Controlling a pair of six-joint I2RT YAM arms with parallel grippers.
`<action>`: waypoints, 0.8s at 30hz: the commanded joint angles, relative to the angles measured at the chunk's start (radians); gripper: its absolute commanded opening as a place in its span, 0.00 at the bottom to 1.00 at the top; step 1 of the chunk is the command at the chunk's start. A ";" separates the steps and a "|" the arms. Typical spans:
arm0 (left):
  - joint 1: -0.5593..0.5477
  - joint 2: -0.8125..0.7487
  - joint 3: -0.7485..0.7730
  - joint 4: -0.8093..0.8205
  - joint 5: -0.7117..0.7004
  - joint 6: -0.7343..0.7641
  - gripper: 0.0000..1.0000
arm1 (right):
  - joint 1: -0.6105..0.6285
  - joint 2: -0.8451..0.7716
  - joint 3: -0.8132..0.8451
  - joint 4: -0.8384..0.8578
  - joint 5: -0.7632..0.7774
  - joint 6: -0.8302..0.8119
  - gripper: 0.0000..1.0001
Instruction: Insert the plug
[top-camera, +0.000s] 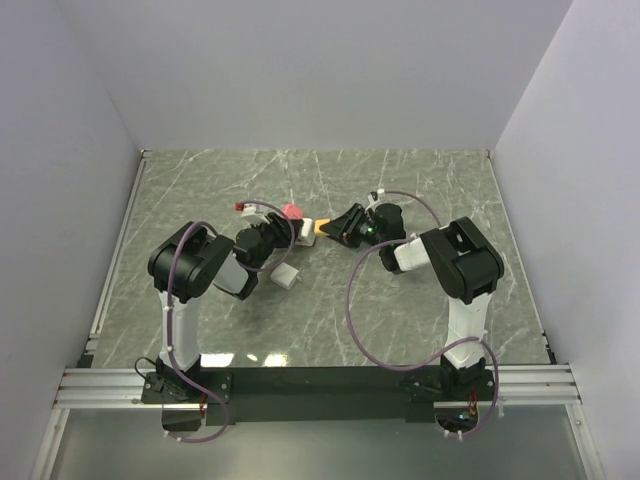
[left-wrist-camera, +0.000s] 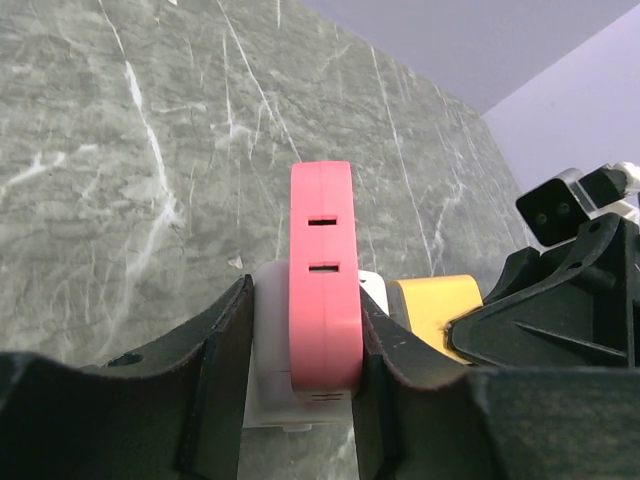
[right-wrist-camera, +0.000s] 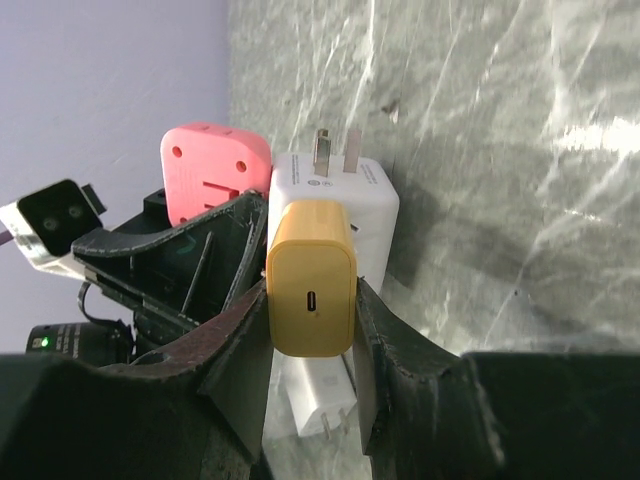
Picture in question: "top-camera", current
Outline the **grey cube adapter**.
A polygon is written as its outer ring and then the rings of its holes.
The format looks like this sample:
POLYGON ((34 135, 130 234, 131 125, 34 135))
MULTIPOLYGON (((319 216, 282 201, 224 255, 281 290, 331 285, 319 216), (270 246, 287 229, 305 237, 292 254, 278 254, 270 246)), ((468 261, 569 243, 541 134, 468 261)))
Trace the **grey cube adapter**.
POLYGON ((298 269, 287 263, 278 265, 269 276, 270 280, 281 288, 291 290, 301 280, 298 269))

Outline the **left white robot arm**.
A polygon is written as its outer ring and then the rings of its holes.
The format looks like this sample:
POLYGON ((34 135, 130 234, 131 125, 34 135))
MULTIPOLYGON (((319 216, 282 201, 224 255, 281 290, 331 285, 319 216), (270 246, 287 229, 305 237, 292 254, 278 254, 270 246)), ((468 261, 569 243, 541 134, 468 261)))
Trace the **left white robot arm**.
POLYGON ((258 285, 258 273, 277 249, 289 250, 313 230, 308 219, 277 213, 251 214, 249 226, 231 239, 210 232, 203 222, 188 222, 151 254, 147 270, 162 307, 162 344, 156 375, 176 401, 199 392, 200 299, 211 287, 246 299, 258 285))

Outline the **pink plug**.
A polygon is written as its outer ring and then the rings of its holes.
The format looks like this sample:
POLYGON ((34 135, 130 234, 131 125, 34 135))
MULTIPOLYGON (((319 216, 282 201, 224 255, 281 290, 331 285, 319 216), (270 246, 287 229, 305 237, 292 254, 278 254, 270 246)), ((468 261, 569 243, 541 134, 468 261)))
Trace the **pink plug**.
POLYGON ((303 210, 294 203, 286 204, 282 211, 284 216, 290 220, 302 220, 304 218, 303 210))

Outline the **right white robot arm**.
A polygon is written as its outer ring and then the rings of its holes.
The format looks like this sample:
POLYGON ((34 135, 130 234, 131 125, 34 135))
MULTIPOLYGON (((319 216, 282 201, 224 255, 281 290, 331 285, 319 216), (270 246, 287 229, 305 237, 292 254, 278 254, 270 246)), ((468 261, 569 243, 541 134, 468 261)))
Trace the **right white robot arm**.
POLYGON ((407 386, 435 398, 460 399, 494 385, 486 369, 484 335, 489 303, 504 275, 504 262, 470 218, 409 236, 401 207, 375 202, 368 207, 354 204, 318 230, 348 248, 369 245, 366 254, 378 252, 384 268, 395 275, 433 269, 448 298, 446 343, 434 355, 438 365, 422 362, 403 368, 419 373, 407 378, 407 386))

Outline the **white socket cube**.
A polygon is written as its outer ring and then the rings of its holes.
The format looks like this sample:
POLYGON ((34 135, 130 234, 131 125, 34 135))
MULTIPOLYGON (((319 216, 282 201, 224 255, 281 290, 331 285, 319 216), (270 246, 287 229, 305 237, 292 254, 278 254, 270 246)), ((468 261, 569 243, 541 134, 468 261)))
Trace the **white socket cube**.
POLYGON ((296 238, 296 244, 311 247, 316 240, 315 221, 311 218, 303 218, 296 238))

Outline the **orange plug adapter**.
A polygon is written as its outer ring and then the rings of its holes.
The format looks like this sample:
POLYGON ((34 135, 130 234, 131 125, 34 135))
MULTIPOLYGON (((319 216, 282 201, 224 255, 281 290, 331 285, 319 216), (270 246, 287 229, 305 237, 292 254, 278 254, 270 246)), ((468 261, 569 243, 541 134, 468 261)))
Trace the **orange plug adapter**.
POLYGON ((327 236, 328 233, 323 230, 323 227, 330 222, 330 219, 317 219, 314 223, 314 233, 316 236, 327 236))

